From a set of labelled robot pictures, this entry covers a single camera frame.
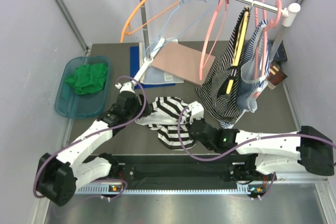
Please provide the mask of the black white striped tank top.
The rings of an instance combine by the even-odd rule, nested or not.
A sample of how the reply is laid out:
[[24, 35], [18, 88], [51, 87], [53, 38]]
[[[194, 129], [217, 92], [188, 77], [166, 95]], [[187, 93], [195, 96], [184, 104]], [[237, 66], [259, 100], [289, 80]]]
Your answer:
[[136, 124], [156, 131], [158, 140], [171, 150], [195, 146], [196, 142], [188, 133], [190, 115], [182, 112], [187, 103], [177, 97], [156, 97], [151, 106], [151, 114], [137, 119]]

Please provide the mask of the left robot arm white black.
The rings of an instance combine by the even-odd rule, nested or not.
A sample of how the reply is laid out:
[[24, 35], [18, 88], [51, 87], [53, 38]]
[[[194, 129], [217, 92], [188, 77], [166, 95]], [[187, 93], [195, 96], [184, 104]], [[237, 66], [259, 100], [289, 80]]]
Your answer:
[[99, 178], [116, 179], [119, 168], [111, 155], [101, 154], [87, 163], [85, 160], [127, 125], [151, 111], [144, 94], [122, 91], [116, 103], [101, 113], [71, 144], [54, 154], [45, 153], [39, 159], [33, 185], [34, 196], [46, 197], [61, 207], [70, 201], [77, 189]]

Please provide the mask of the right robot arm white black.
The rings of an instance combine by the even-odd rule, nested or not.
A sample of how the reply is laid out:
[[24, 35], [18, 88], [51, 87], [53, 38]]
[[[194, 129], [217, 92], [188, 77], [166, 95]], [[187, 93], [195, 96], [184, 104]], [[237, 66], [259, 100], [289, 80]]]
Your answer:
[[307, 171], [319, 176], [334, 175], [331, 139], [311, 126], [298, 132], [269, 134], [238, 129], [216, 129], [204, 120], [194, 121], [191, 139], [208, 150], [229, 155], [246, 155], [245, 174], [252, 180], [274, 172]]

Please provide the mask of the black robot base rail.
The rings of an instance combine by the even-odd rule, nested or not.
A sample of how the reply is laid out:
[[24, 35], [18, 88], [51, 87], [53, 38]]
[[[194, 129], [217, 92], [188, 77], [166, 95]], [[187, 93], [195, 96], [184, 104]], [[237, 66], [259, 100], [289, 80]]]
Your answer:
[[227, 155], [210, 162], [198, 161], [187, 154], [117, 155], [103, 153], [112, 161], [111, 175], [132, 179], [147, 177], [218, 177], [225, 182], [267, 180], [272, 175], [256, 171], [255, 155]]

